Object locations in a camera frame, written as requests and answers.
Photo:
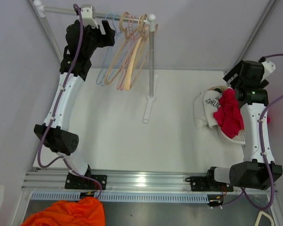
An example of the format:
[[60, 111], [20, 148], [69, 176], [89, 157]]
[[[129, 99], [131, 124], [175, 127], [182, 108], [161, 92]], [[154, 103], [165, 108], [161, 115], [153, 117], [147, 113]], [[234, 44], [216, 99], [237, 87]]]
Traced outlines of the beige empty hanger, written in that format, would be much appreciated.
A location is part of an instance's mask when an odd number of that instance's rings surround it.
[[145, 58], [142, 60], [145, 48], [150, 42], [150, 35], [154, 34], [156, 30], [156, 16], [154, 14], [150, 14], [149, 16], [147, 14], [144, 14], [139, 17], [137, 22], [137, 31], [140, 36], [133, 49], [133, 53], [131, 54], [129, 60], [129, 65], [126, 70], [123, 86], [124, 90], [129, 91], [137, 80], [149, 55], [146, 54]]

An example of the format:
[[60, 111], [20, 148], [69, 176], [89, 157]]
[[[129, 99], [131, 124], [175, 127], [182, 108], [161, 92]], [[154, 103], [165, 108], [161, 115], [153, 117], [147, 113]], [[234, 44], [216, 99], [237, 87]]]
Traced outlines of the white clothes rack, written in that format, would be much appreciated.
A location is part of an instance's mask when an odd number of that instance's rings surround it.
[[[64, 15], [73, 15], [73, 16], [79, 16], [80, 8], [77, 9], [63, 9], [63, 8], [54, 8], [54, 7], [46, 7], [42, 4], [40, 0], [34, 0], [33, 5], [40, 17], [40, 19], [44, 22], [43, 28], [45, 29], [45, 33], [47, 37], [50, 40], [50, 43], [52, 47], [54, 48], [54, 51], [57, 54], [58, 60], [62, 61], [62, 55], [60, 50], [58, 49], [56, 39], [52, 33], [51, 27], [48, 24], [48, 20], [46, 18], [46, 12], [49, 13], [56, 13], [56, 14], [64, 14]], [[104, 14], [97, 14], [95, 13], [95, 19], [105, 19]], [[158, 83], [158, 75], [154, 73], [154, 39], [155, 39], [155, 33], [150, 35], [150, 42], [149, 42], [149, 94], [147, 95], [147, 104], [144, 112], [143, 117], [143, 123], [148, 123], [150, 121], [150, 115], [153, 103], [156, 101], [156, 88]]]

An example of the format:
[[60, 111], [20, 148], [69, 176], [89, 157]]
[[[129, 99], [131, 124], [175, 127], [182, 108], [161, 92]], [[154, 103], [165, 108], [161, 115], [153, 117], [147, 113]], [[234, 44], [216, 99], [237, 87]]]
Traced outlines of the aluminium corner frame post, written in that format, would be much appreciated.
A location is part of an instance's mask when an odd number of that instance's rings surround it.
[[237, 59], [235, 60], [235, 63], [230, 69], [227, 69], [224, 71], [224, 76], [227, 75], [227, 73], [236, 66], [241, 60], [243, 60], [249, 51], [251, 50], [253, 44], [255, 43], [256, 39], [258, 38], [261, 30], [263, 29], [264, 25], [267, 23], [269, 17], [271, 16], [272, 12], [274, 11], [276, 5], [278, 4], [279, 0], [269, 0], [267, 2], [267, 5], [265, 6], [263, 12], [261, 13], [258, 21], [256, 22], [250, 36], [247, 39], [247, 42], [242, 48], [242, 51], [238, 55]]

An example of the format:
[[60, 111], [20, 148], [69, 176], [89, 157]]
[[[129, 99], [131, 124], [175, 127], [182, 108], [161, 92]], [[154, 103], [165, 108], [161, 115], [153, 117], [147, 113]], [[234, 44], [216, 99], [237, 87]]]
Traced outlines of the blue wire hanger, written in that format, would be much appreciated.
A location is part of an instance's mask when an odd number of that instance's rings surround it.
[[[120, 29], [117, 27], [118, 24], [116, 24], [117, 17], [120, 17], [120, 15], [109, 13], [109, 14], [106, 14], [105, 19], [108, 19], [109, 17], [110, 17], [110, 20], [112, 21], [112, 27], [116, 32], [115, 43], [117, 43], [118, 38], [122, 35]], [[115, 50], [115, 47], [110, 47], [109, 54], [107, 56], [107, 59], [106, 59], [105, 65], [104, 65], [104, 70], [101, 74], [103, 76], [102, 84], [104, 84], [104, 85], [105, 85], [104, 78], [108, 73], [108, 68], [113, 61], [113, 57], [115, 57], [116, 54], [117, 54], [117, 52]], [[118, 57], [118, 59], [116, 60], [116, 63], [114, 64], [114, 66], [112, 67], [112, 71], [110, 72], [108, 79], [112, 79], [112, 77], [117, 74], [117, 70], [120, 68], [120, 65], [123, 63], [125, 55], [126, 55], [126, 52], [121, 50], [121, 54]]]
[[106, 51], [104, 60], [103, 60], [102, 65], [101, 65], [101, 70], [100, 70], [100, 72], [99, 72], [99, 74], [98, 74], [98, 76], [97, 76], [97, 79], [96, 79], [96, 84], [97, 84], [97, 85], [100, 85], [100, 86], [102, 86], [102, 87], [105, 86], [105, 85], [102, 84], [103, 76], [102, 76], [101, 74], [102, 74], [102, 72], [103, 72], [103, 70], [104, 70], [104, 65], [105, 65], [107, 56], [108, 56], [108, 54], [109, 54], [109, 49], [110, 49], [110, 46], [108, 46], [108, 48], [107, 48], [107, 51]]

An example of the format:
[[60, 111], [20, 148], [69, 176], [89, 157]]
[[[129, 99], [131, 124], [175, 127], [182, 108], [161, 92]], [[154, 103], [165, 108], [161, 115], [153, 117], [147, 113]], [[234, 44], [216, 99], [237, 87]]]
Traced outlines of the beige wooden hanger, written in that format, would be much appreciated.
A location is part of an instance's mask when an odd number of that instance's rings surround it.
[[128, 57], [128, 51], [130, 47], [128, 43], [133, 41], [134, 35], [137, 33], [137, 27], [134, 26], [135, 16], [132, 16], [129, 12], [124, 12], [119, 20], [120, 32], [124, 35], [124, 41], [117, 53], [115, 54], [106, 75], [104, 76], [104, 84], [110, 85], [119, 73], [124, 69], [126, 59]]

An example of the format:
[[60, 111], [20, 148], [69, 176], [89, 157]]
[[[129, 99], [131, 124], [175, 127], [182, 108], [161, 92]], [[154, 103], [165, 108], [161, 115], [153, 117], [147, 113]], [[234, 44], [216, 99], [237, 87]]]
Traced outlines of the red t shirt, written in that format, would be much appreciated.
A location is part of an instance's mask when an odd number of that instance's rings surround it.
[[239, 103], [233, 89], [228, 88], [223, 92], [219, 99], [219, 107], [213, 113], [213, 117], [221, 131], [230, 139], [235, 138], [241, 130], [244, 130]]

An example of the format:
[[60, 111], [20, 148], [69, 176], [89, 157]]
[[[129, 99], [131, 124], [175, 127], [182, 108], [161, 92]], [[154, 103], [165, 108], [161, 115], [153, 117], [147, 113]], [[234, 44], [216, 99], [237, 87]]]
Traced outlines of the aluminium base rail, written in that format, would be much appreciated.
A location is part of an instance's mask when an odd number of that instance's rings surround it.
[[163, 173], [117, 170], [94, 170], [93, 175], [107, 175], [105, 190], [66, 189], [67, 169], [38, 169], [27, 172], [21, 189], [29, 191], [34, 200], [77, 201], [95, 197], [101, 202], [206, 203], [221, 205], [223, 198], [242, 197], [242, 190], [192, 191], [189, 177], [204, 173]]

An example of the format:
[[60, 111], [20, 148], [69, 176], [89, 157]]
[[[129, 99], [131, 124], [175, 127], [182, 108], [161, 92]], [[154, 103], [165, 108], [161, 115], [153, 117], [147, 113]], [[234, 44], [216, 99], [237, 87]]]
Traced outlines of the green white raglan shirt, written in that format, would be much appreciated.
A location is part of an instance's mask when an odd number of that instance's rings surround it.
[[196, 128], [209, 126], [211, 129], [217, 125], [213, 116], [220, 107], [219, 100], [223, 93], [214, 90], [205, 90], [200, 93], [193, 103], [193, 114]]

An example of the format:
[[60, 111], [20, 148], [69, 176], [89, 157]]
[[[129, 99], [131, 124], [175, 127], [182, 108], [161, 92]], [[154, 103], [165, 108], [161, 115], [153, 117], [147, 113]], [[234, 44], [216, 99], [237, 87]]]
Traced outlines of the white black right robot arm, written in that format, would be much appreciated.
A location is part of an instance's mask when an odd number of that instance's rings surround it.
[[244, 123], [245, 146], [243, 162], [230, 168], [211, 167], [205, 179], [209, 190], [217, 190], [222, 183], [235, 187], [267, 190], [283, 174], [275, 163], [269, 144], [267, 111], [269, 106], [266, 80], [275, 70], [271, 61], [241, 60], [225, 76], [236, 92]]

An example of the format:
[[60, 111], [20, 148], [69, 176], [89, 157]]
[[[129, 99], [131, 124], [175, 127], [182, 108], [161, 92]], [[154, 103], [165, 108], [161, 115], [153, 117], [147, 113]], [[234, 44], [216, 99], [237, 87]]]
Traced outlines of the white perforated laundry basket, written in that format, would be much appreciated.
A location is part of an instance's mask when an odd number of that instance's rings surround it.
[[245, 145], [245, 133], [244, 130], [241, 130], [239, 132], [239, 135], [237, 135], [235, 138], [230, 139], [229, 137], [227, 137], [220, 129], [220, 127], [217, 125], [217, 131], [218, 131], [218, 135], [220, 137], [220, 139], [223, 142], [226, 143], [234, 143], [234, 144], [238, 144], [238, 145]]

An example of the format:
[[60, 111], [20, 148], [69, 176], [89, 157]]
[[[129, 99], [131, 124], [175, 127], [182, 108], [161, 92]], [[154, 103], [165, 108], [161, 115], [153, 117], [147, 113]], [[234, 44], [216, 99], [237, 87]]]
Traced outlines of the pink plastic hanger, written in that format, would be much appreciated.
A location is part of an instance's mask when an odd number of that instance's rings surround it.
[[138, 31], [137, 31], [137, 33], [133, 37], [133, 41], [130, 41], [128, 43], [128, 46], [130, 47], [130, 50], [128, 51], [129, 55], [128, 55], [127, 59], [126, 59], [126, 64], [124, 66], [124, 69], [120, 72], [121, 76], [120, 76], [120, 78], [118, 80], [118, 83], [117, 83], [117, 89], [118, 90], [124, 90], [123, 86], [124, 86], [124, 81], [125, 81], [126, 70], [127, 70], [128, 65], [129, 65], [129, 60], [130, 60], [131, 54], [133, 53], [133, 49], [134, 49], [134, 47], [136, 45], [136, 42], [137, 42], [139, 36], [140, 35], [139, 35]]

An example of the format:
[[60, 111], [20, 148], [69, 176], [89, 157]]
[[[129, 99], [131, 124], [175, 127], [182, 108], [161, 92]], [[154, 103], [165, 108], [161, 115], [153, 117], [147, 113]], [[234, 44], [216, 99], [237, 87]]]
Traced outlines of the beige t shirt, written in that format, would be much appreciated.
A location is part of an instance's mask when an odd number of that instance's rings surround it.
[[214, 86], [214, 87], [209, 88], [208, 90], [214, 90], [214, 91], [218, 91], [220, 93], [223, 93], [229, 88], [230, 87], [227, 87], [227, 86]]

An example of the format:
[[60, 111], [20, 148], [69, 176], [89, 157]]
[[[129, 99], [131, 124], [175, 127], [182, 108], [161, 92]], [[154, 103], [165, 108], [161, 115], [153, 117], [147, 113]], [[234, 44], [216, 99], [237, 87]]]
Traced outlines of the orange cloth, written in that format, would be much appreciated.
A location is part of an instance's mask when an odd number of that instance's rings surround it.
[[104, 226], [103, 204], [86, 197], [77, 202], [58, 201], [45, 210], [30, 215], [23, 226]]

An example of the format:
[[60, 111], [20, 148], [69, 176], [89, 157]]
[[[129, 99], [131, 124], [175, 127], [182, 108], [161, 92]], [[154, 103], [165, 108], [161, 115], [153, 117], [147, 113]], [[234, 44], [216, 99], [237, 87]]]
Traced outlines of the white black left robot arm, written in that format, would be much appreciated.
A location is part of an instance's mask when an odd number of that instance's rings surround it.
[[63, 59], [60, 64], [58, 88], [48, 115], [41, 125], [36, 124], [34, 133], [40, 144], [37, 162], [41, 168], [48, 168], [61, 159], [76, 177], [75, 183], [82, 189], [92, 184], [87, 174], [89, 165], [78, 152], [79, 136], [70, 132], [70, 117], [77, 95], [86, 81], [91, 68], [91, 57], [97, 48], [114, 46], [115, 30], [107, 20], [102, 26], [84, 26], [79, 20], [67, 27]]

